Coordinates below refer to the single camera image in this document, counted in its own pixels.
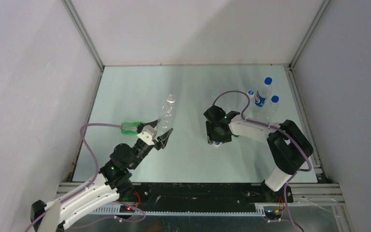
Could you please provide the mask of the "clear plastic bottle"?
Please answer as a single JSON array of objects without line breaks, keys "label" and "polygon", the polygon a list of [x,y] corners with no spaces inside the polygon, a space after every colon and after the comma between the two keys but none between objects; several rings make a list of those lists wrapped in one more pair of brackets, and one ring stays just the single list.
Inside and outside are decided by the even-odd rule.
[{"label": "clear plastic bottle", "polygon": [[166,97],[157,124],[157,136],[161,136],[173,127],[176,98],[173,94]]}]

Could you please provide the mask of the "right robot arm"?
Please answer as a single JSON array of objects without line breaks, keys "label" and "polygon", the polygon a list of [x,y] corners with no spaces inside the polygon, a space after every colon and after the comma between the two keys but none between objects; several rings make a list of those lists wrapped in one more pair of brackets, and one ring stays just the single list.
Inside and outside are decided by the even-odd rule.
[{"label": "right robot arm", "polygon": [[275,168],[264,180],[262,197],[274,202],[281,196],[281,188],[297,172],[311,171],[309,157],[314,149],[298,126],[292,120],[283,123],[265,123],[243,117],[240,112],[226,113],[222,108],[212,105],[204,112],[209,144],[231,142],[233,136],[242,136],[263,142],[269,146]]}]

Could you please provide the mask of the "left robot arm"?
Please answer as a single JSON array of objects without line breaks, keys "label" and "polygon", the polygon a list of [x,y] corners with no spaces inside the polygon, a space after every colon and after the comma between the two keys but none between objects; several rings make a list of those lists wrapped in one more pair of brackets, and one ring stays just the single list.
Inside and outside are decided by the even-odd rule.
[{"label": "left robot arm", "polygon": [[26,231],[63,232],[105,204],[116,201],[124,204],[130,200],[134,190],[130,171],[136,169],[153,149],[164,149],[173,132],[173,128],[170,128],[158,135],[157,125],[158,120],[140,123],[136,127],[109,124],[109,127],[136,132],[136,143],[133,146],[118,144],[103,167],[93,156],[96,172],[89,180],[50,202],[34,202],[31,206],[31,223]]}]

